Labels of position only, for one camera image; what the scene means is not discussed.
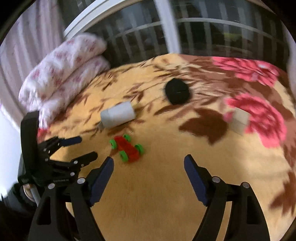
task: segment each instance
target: blue gripper pad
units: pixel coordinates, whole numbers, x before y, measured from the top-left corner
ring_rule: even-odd
[[[203,180],[203,176],[200,176],[201,173],[199,173],[199,168],[201,167],[195,163],[191,155],[185,156],[184,169],[191,182],[195,195],[197,196],[197,199],[207,207],[209,204],[209,199],[207,197],[207,186],[205,185],[206,180]]]
[[[81,136],[76,136],[68,139],[63,139],[59,143],[61,146],[71,146],[82,142]]]
[[[89,200],[91,206],[100,201],[113,170],[114,161],[111,157],[107,157],[100,168],[91,170],[87,176],[87,180],[91,185],[91,197]]]

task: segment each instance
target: white blanket with red pattern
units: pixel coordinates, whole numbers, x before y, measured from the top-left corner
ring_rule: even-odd
[[[104,57],[97,56],[105,49],[103,39],[83,33],[62,43],[31,71],[19,101],[27,111],[40,111],[40,128],[48,128],[96,75],[110,68]]]

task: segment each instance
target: wall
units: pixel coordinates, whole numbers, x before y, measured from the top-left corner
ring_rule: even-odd
[[[21,154],[20,133],[0,112],[0,193],[17,182],[18,165]]]

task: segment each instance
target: person's hand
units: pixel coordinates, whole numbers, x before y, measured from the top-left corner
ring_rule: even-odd
[[[25,185],[23,185],[23,188],[24,188],[24,191],[25,191],[25,194],[27,195],[27,197],[29,199],[34,200],[34,197],[33,197],[32,192],[31,192],[32,185],[31,184],[25,184]]]

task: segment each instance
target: wooden block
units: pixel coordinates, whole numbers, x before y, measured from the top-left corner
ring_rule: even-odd
[[[243,135],[249,124],[250,114],[242,109],[235,108],[233,119],[229,125],[230,129],[237,134]]]

